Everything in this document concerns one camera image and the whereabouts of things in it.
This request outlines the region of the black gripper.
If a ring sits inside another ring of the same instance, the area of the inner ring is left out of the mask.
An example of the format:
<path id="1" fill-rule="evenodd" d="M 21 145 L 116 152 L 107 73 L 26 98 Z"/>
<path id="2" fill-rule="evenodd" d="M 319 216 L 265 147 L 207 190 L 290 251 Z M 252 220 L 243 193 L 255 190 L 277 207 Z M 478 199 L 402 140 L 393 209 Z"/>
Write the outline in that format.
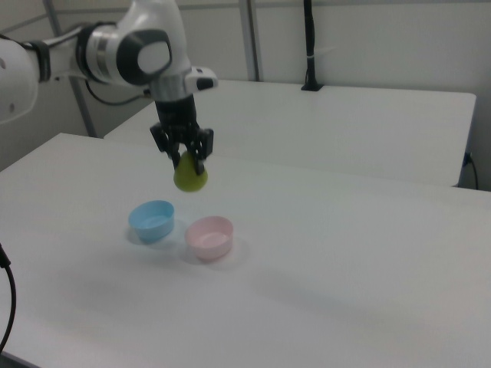
<path id="1" fill-rule="evenodd" d="M 194 96 L 156 101 L 155 106 L 159 121 L 150 128 L 150 133 L 158 150 L 167 154 L 176 168 L 180 163 L 180 144 L 189 144 L 195 173 L 203 175 L 204 162 L 213 152 L 214 131 L 199 128 Z"/>

